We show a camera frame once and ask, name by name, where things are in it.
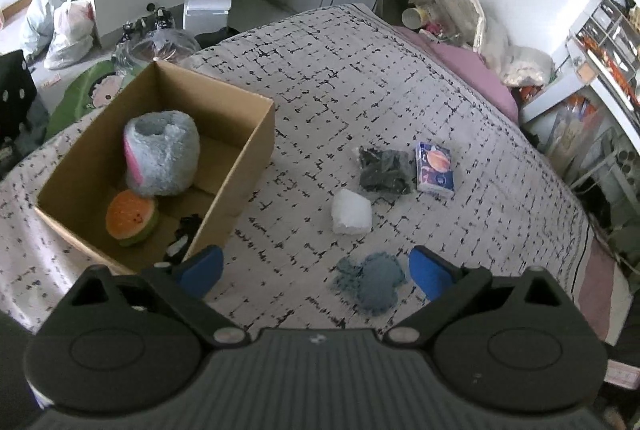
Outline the drawer organiser on desk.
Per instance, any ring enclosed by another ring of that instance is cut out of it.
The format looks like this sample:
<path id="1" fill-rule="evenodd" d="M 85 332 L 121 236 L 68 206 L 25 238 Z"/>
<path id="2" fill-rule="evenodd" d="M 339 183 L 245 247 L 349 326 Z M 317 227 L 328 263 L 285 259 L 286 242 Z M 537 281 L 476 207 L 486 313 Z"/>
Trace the drawer organiser on desk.
<path id="1" fill-rule="evenodd" d="M 570 31 L 590 37 L 620 68 L 627 79 L 639 72 L 639 33 L 612 0 L 590 0 Z"/>

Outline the blue knitted cloth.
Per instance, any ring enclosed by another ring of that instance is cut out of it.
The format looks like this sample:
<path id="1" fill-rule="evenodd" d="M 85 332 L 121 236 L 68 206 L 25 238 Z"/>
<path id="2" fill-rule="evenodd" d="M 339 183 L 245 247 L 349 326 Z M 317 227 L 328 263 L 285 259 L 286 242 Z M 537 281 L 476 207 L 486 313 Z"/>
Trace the blue knitted cloth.
<path id="1" fill-rule="evenodd" d="M 386 253 L 372 254 L 359 262 L 345 257 L 335 268 L 337 276 L 332 289 L 371 317 L 378 317 L 396 306 L 397 289 L 407 282 L 398 260 Z"/>

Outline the patterned grey bed cover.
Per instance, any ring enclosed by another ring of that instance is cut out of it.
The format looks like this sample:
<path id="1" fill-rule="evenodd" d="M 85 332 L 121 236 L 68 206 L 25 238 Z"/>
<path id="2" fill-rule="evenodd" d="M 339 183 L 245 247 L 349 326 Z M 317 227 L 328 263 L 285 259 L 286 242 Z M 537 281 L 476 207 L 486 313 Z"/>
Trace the patterned grey bed cover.
<path id="1" fill-rule="evenodd" d="M 201 137 L 191 187 L 158 203 L 152 234 L 108 235 L 126 185 L 131 118 L 180 109 Z M 339 235 L 331 205 L 357 190 L 362 147 L 446 147 L 454 194 L 372 199 L 372 229 Z M 163 259 L 180 220 L 189 246 L 219 244 L 224 273 L 207 302 L 267 327 L 387 329 L 425 305 L 413 283 L 379 317 L 334 291 L 337 263 L 425 246 L 497 275 L 549 271 L 596 334 L 615 342 L 632 297 L 582 205 L 512 120 L 427 52 L 359 6 L 304 12 L 194 54 L 155 63 L 107 105 L 27 156 L 1 182 L 1 311 L 39 328 L 89 265 L 134 273 Z"/>

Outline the white crumpled bags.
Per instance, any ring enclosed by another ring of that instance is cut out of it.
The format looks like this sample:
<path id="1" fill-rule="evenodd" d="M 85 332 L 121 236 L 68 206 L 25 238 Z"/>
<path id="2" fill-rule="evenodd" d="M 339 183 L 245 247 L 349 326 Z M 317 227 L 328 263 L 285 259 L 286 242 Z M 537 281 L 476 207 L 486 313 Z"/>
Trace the white crumpled bags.
<path id="1" fill-rule="evenodd" d="M 464 42 L 503 85 L 543 87 L 551 82 L 551 57 L 535 48 L 512 45 L 506 28 L 488 16 L 480 0 L 446 0 L 446 6 Z"/>

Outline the grey fluffy plush slipper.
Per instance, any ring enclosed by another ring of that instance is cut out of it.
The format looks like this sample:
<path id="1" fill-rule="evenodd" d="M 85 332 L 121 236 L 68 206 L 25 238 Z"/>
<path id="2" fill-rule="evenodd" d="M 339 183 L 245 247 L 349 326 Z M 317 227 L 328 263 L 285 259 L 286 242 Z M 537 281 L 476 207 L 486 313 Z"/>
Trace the grey fluffy plush slipper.
<path id="1" fill-rule="evenodd" d="M 194 181 L 200 149 L 198 128 L 186 113 L 130 119 L 124 129 L 127 187 L 142 197 L 181 194 Z"/>

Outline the blue tissue pack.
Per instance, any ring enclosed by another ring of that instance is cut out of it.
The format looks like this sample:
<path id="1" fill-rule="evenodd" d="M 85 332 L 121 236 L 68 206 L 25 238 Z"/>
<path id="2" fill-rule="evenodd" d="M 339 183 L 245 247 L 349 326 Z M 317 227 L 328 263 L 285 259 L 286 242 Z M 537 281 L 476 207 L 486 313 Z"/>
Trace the blue tissue pack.
<path id="1" fill-rule="evenodd" d="M 446 147 L 416 143 L 416 188 L 423 193 L 440 197 L 454 196 L 454 165 Z"/>

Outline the black polka dot bag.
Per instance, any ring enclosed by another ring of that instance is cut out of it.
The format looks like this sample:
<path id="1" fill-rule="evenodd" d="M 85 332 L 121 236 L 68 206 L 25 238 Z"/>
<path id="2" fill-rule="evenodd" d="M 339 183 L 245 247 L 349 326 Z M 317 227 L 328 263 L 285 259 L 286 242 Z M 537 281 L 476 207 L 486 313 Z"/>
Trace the black polka dot bag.
<path id="1" fill-rule="evenodd" d="M 46 138 L 49 113 L 39 97 L 22 50 L 1 57 L 1 177 Z"/>

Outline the clear plastic bag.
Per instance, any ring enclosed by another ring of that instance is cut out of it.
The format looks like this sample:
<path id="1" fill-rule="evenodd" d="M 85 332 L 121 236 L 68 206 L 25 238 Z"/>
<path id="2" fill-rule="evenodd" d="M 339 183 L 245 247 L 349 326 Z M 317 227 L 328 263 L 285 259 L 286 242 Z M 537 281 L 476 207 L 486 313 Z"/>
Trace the clear plastic bag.
<path id="1" fill-rule="evenodd" d="M 177 28 L 160 28 L 142 35 L 134 27 L 127 24 L 122 30 L 114 51 L 112 63 L 118 75 L 134 75 L 152 62 L 165 61 L 179 63 L 200 50 L 195 37 Z"/>

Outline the white plastic trash bag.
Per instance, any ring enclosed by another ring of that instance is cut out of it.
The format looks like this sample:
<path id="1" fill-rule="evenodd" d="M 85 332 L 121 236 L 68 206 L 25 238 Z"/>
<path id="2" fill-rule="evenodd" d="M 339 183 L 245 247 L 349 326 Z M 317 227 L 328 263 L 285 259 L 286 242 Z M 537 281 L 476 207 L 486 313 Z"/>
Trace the white plastic trash bag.
<path id="1" fill-rule="evenodd" d="M 94 20 L 91 2 L 63 2 L 54 12 L 53 27 L 52 40 L 43 62 L 49 71 L 78 63 L 92 49 Z"/>

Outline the white desk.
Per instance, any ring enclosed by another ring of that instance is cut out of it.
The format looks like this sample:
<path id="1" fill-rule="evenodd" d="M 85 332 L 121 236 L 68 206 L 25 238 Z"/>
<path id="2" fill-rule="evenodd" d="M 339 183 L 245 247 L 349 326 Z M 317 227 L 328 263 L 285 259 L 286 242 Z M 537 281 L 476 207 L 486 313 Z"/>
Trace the white desk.
<path id="1" fill-rule="evenodd" d="M 520 123 L 528 124 L 570 97 L 581 96 L 602 109 L 639 151 L 639 113 L 612 74 L 573 34 L 566 39 L 565 54 L 555 79 L 521 107 Z"/>

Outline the green cartoon cushion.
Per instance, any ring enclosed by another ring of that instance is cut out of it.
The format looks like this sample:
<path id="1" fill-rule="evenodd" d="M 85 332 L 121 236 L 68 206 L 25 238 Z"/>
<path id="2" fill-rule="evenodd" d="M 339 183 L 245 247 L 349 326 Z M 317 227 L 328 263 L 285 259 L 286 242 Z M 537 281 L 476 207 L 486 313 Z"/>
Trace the green cartoon cushion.
<path id="1" fill-rule="evenodd" d="M 50 116 L 44 140 L 53 138 L 95 109 L 109 105 L 133 78 L 134 74 L 117 72 L 112 61 L 101 61 L 85 70 L 66 88 Z"/>

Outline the brown cardboard box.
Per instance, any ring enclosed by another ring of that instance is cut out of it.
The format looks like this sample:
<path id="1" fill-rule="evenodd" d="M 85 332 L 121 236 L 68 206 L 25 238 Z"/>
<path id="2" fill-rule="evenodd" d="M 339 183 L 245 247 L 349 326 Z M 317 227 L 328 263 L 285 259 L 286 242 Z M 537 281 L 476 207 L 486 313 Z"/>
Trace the brown cardboard box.
<path id="1" fill-rule="evenodd" d="M 166 62 L 147 66 L 90 123 L 42 187 L 47 225 L 120 273 L 163 259 L 180 222 L 194 256 L 224 246 L 274 146 L 272 100 Z"/>

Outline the white soft block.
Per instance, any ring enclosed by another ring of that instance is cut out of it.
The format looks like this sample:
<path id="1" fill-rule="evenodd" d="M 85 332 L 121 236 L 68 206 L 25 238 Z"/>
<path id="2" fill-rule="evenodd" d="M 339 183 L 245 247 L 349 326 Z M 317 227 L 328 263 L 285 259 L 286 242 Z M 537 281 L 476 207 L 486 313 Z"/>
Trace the white soft block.
<path id="1" fill-rule="evenodd" d="M 331 217 L 336 234 L 363 235 L 372 230 L 371 202 L 350 190 L 340 190 L 334 196 Z"/>

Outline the black scrunchie with white centre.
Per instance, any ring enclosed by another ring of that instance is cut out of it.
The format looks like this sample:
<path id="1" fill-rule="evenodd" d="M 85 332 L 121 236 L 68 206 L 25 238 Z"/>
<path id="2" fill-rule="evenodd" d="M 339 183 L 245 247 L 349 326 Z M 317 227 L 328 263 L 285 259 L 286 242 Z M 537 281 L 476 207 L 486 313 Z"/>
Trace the black scrunchie with white centre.
<path id="1" fill-rule="evenodd" d="M 180 265 L 192 244 L 195 235 L 203 222 L 203 218 L 194 213 L 190 216 L 182 217 L 179 220 L 178 229 L 175 231 L 174 240 L 167 246 L 163 257 L 164 262 L 171 265 Z"/>

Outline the pink pillow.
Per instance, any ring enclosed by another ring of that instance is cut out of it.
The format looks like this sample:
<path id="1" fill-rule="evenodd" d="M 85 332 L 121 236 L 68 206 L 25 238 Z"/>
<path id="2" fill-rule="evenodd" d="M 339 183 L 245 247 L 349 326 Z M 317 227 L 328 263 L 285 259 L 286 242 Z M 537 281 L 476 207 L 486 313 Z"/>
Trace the pink pillow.
<path id="1" fill-rule="evenodd" d="M 518 124 L 518 105 L 510 90 L 500 82 L 499 77 L 485 65 L 477 53 L 445 44 L 445 42 L 432 42 L 425 35 L 403 26 L 395 26 L 394 30 L 440 65 L 446 66 L 451 73 L 481 94 L 512 123 Z"/>

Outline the paper cup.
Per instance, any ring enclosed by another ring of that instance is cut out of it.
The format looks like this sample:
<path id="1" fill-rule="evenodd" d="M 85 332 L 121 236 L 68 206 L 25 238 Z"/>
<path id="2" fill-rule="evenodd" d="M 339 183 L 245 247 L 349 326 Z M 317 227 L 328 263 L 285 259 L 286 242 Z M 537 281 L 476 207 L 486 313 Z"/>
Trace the paper cup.
<path id="1" fill-rule="evenodd" d="M 431 23 L 431 17 L 427 10 L 421 7 L 412 7 L 401 13 L 401 22 L 404 27 L 415 31 L 427 27 Z"/>

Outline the clear plastic bottle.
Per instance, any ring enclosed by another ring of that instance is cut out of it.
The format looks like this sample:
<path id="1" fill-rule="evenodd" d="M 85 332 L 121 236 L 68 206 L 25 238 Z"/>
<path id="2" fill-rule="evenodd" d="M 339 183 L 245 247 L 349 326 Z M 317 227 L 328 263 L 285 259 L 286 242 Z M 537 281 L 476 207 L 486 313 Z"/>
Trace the clear plastic bottle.
<path id="1" fill-rule="evenodd" d="M 414 0 L 414 4 L 426 13 L 424 30 L 440 40 L 461 44 L 462 34 L 446 9 L 444 0 Z"/>

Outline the dark grey bagged cloth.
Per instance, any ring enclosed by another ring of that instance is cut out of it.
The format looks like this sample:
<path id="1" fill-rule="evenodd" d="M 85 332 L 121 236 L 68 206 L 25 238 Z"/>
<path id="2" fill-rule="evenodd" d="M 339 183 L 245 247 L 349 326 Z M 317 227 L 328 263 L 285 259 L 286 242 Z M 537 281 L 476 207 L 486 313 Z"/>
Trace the dark grey bagged cloth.
<path id="1" fill-rule="evenodd" d="M 370 193 L 407 195 L 414 189 L 416 169 L 412 156 L 406 151 L 360 146 L 359 187 Z"/>

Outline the burger plush toy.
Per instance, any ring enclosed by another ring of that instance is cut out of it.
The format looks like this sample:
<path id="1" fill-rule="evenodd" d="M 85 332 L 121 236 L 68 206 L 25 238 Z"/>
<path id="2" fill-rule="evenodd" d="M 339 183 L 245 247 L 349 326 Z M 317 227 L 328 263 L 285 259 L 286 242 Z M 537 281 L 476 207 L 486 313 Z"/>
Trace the burger plush toy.
<path id="1" fill-rule="evenodd" d="M 108 205 L 105 228 L 120 246 L 129 247 L 150 236 L 159 216 L 155 198 L 142 197 L 132 190 L 124 190 Z"/>

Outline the white appliance box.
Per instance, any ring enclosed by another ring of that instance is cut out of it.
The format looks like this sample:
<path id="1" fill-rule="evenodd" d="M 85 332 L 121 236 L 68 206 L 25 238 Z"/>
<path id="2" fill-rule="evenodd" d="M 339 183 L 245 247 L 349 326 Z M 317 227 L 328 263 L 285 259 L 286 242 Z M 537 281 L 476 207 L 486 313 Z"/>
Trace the white appliance box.
<path id="1" fill-rule="evenodd" d="M 183 28 L 193 35 L 215 33 L 228 26 L 232 0 L 185 0 Z"/>

